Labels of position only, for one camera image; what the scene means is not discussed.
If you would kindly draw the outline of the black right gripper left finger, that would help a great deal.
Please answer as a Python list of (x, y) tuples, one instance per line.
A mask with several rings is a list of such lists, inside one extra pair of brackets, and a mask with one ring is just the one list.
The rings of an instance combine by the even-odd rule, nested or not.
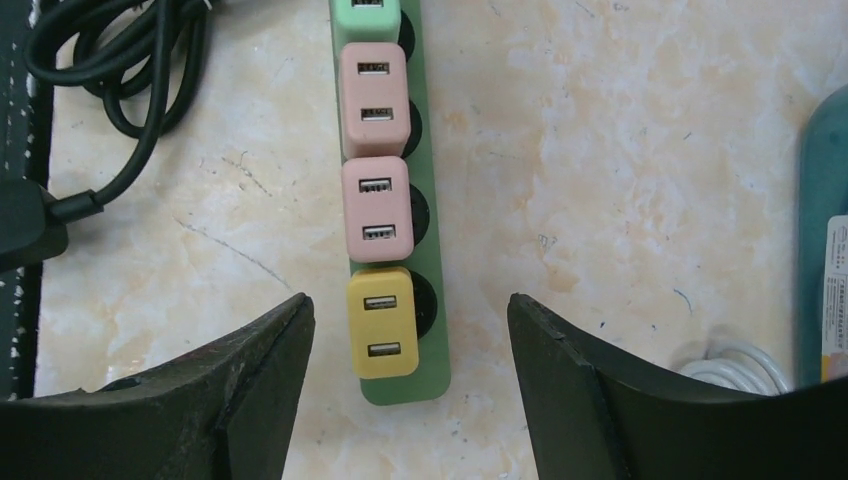
[(1, 405), (5, 479), (279, 479), (315, 332), (296, 294), (100, 390)]

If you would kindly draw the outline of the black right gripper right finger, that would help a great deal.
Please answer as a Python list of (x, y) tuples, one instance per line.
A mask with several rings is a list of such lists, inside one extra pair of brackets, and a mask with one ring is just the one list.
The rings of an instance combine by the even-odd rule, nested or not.
[(542, 479), (843, 479), (847, 383), (778, 396), (704, 383), (587, 333), (532, 297), (507, 308)]

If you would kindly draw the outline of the yellow usb charger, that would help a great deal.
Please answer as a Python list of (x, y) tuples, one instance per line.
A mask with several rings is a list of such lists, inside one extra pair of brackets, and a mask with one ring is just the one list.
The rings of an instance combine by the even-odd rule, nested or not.
[(347, 285), (352, 366), (374, 380), (412, 374), (419, 347), (411, 273), (403, 267), (364, 269)]

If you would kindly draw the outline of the green power strip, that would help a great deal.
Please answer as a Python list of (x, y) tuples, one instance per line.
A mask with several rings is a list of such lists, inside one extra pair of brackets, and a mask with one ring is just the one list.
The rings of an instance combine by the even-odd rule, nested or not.
[[(419, 365), (407, 376), (374, 380), (358, 377), (363, 396), (379, 406), (436, 399), (447, 391), (451, 381), (421, 5), (417, 1), (399, 2), (401, 26), (395, 44), (403, 49), (406, 57), (412, 131), (402, 154), (396, 157), (403, 159), (408, 168), (414, 249), (409, 257), (400, 261), (357, 263), (349, 258), (349, 262), (351, 277), (360, 270), (386, 267), (403, 267), (411, 273)], [(342, 149), (338, 63), (343, 47), (336, 50), (333, 35), (332, 47)]]

